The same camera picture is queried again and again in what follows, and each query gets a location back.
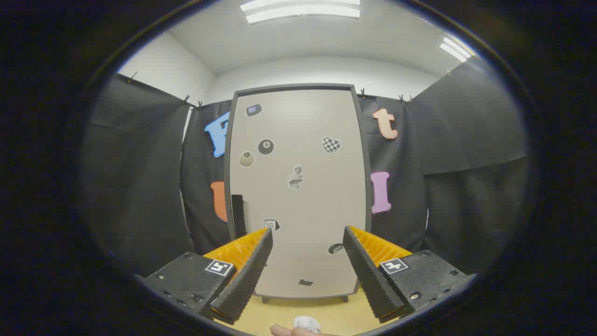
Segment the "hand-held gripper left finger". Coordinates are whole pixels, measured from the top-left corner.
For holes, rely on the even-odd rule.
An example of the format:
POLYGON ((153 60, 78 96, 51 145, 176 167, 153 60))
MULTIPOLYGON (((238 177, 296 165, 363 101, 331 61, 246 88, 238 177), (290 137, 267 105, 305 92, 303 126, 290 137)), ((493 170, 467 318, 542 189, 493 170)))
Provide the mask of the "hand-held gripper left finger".
POLYGON ((239 320, 262 276, 273 247, 262 228, 200 255, 182 253, 136 282, 160 305, 187 317, 239 320))

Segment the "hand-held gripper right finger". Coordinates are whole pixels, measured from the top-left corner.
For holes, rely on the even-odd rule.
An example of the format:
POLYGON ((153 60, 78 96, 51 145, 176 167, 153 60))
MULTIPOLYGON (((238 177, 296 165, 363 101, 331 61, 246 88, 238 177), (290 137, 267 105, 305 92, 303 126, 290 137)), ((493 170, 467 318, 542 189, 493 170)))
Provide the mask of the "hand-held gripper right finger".
POLYGON ((343 246, 381 323, 430 308, 476 279, 435 252, 409 252, 353 226, 345 227, 343 246))

